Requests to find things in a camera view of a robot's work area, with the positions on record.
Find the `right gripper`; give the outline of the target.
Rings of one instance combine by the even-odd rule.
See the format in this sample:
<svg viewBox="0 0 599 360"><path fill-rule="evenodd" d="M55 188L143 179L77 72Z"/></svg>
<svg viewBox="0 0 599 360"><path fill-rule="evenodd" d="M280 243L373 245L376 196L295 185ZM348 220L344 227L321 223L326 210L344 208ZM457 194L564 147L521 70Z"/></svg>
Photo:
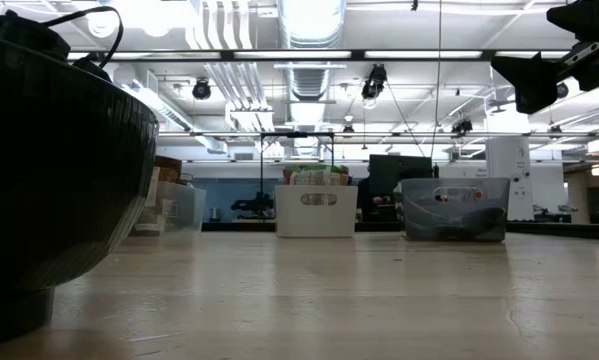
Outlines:
<svg viewBox="0 0 599 360"><path fill-rule="evenodd" d="M552 105L558 98L557 83L568 78L583 92L599 88L599 0L550 8L546 19L580 41L594 42L575 44L558 62L543 59L541 52L532 58L492 58L492 68L515 88L516 110L527 115Z"/></svg>

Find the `brown food packet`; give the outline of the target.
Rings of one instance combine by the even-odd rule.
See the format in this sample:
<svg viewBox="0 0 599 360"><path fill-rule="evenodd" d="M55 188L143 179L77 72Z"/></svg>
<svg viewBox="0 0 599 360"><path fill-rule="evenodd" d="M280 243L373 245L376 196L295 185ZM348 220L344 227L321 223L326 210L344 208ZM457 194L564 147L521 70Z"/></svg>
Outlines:
<svg viewBox="0 0 599 360"><path fill-rule="evenodd" d="M157 155L154 166L159 169L158 181L177 183L181 176L182 165L181 160Z"/></svg>

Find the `white pillar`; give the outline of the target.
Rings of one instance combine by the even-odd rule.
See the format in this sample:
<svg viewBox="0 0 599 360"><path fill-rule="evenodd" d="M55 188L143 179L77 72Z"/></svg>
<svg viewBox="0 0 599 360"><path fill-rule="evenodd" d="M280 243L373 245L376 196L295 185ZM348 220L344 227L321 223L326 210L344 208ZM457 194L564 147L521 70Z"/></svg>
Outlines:
<svg viewBox="0 0 599 360"><path fill-rule="evenodd" d="M534 219L529 142L525 137L496 137L486 142L490 177L508 178L509 221Z"/></svg>

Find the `black monitor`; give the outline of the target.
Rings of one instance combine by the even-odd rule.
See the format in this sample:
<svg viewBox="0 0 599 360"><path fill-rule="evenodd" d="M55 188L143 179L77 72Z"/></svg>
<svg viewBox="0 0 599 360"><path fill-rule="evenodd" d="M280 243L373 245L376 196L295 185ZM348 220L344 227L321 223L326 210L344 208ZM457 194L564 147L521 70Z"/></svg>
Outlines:
<svg viewBox="0 0 599 360"><path fill-rule="evenodd" d="M432 178L430 158L397 155L371 155L369 186L373 195L388 195L405 179Z"/></svg>

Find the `grey plastic bin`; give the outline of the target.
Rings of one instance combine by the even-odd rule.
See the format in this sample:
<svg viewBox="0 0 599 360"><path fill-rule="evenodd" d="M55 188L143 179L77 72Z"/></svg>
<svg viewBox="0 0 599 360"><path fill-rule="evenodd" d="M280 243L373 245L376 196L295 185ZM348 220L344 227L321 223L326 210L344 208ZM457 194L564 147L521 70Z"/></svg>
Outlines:
<svg viewBox="0 0 599 360"><path fill-rule="evenodd" d="M500 242L505 239L507 178L406 179L394 189L409 241Z"/></svg>

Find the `person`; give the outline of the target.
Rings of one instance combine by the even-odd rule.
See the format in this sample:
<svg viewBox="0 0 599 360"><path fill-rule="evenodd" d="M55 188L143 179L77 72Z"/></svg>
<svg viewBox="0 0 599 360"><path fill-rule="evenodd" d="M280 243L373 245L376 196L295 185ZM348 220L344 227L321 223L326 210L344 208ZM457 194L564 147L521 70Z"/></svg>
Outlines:
<svg viewBox="0 0 599 360"><path fill-rule="evenodd" d="M357 183L357 209L364 223L389 223L397 221L394 199L391 195L375 195L371 192L370 177Z"/></svg>

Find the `white plastic bin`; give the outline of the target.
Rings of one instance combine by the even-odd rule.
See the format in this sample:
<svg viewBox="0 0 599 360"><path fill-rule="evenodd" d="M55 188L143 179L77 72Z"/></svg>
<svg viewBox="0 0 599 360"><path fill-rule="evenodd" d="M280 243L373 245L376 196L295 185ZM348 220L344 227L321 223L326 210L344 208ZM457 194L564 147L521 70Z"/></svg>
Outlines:
<svg viewBox="0 0 599 360"><path fill-rule="evenodd" d="M275 187L276 234L283 238L348 238L355 231L355 186Z"/></svg>

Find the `clear plastic bin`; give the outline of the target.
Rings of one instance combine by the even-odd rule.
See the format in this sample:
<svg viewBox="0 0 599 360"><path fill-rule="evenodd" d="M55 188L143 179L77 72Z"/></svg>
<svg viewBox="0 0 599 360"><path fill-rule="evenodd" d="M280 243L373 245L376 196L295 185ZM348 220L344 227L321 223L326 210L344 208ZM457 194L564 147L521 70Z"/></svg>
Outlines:
<svg viewBox="0 0 599 360"><path fill-rule="evenodd" d="M189 185L157 182L130 235L159 237L179 231L199 232L203 223L206 191Z"/></svg>

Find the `red and black bowl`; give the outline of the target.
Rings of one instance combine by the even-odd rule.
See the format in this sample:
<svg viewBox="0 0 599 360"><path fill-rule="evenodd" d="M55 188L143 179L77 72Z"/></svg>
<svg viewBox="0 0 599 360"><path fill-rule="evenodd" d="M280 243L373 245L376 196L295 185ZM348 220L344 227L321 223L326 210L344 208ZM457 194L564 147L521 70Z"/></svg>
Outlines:
<svg viewBox="0 0 599 360"><path fill-rule="evenodd" d="M127 237L157 133L127 92L0 40L0 342L44 325L55 288Z"/></svg>

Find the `black table frame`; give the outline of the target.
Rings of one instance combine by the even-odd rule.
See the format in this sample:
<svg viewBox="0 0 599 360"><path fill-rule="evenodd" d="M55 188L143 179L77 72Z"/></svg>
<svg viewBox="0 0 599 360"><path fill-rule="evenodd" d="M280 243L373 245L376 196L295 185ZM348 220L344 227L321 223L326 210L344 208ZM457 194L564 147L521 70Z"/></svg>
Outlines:
<svg viewBox="0 0 599 360"><path fill-rule="evenodd" d="M201 230L203 232L275 232L276 224L273 222L206 222L202 224ZM509 222L506 230L512 233L599 240L599 224Z"/></svg>

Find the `black overhead frame bar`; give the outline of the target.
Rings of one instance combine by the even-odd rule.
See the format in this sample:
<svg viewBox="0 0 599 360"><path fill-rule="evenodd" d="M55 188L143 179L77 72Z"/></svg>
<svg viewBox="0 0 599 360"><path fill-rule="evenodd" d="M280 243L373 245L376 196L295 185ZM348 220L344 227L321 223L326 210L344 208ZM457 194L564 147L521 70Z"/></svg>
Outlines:
<svg viewBox="0 0 599 360"><path fill-rule="evenodd" d="M488 62L494 56L530 58L541 53L544 58L559 59L568 50L366 50L366 49L237 49L121 51L111 62L278 62L278 61L387 61L387 62Z"/></svg>

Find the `black background frame rig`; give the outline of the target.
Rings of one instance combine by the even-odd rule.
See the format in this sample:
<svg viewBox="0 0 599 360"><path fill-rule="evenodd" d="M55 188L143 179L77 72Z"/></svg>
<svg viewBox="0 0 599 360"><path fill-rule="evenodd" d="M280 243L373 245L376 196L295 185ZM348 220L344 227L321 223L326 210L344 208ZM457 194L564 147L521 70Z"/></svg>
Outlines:
<svg viewBox="0 0 599 360"><path fill-rule="evenodd" d="M331 153L331 166L335 165L335 133L334 132L306 132L306 131L292 131L292 132L261 132L259 133L259 164L260 164L260 177L259 177L259 192L264 192L264 142L266 137L273 137L277 139L278 137L286 137L290 139L302 139L302 138L320 138L327 137L330 139L330 153Z"/></svg>

